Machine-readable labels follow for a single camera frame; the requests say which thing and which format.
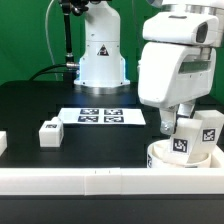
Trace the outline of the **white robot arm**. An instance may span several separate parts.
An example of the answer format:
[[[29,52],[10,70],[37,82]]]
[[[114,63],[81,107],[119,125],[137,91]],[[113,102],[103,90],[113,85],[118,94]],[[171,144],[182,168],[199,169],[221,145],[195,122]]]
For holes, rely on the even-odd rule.
[[[145,21],[138,62],[138,96],[160,110],[160,131],[171,135],[179,116],[212,87],[216,49],[224,42],[224,0],[146,0],[160,12]],[[120,55],[120,17],[104,0],[87,0],[85,53],[77,85],[103,89],[127,85]]]

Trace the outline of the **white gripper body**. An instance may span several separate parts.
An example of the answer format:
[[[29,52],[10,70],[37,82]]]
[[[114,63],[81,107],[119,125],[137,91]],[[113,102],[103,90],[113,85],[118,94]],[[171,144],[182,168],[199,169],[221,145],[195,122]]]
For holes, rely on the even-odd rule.
[[[147,43],[139,61],[140,102],[168,108],[207,95],[215,63],[214,48]]]

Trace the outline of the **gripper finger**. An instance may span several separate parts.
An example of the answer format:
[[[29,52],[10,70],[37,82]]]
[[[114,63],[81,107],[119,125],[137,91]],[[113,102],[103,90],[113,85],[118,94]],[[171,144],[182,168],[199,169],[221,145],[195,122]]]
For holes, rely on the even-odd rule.
[[[178,115],[181,117],[189,118],[194,110],[195,100],[190,100],[184,103],[181,103],[178,108]]]
[[[169,107],[160,109],[161,125],[160,131],[165,135],[172,135],[176,127],[177,108]]]

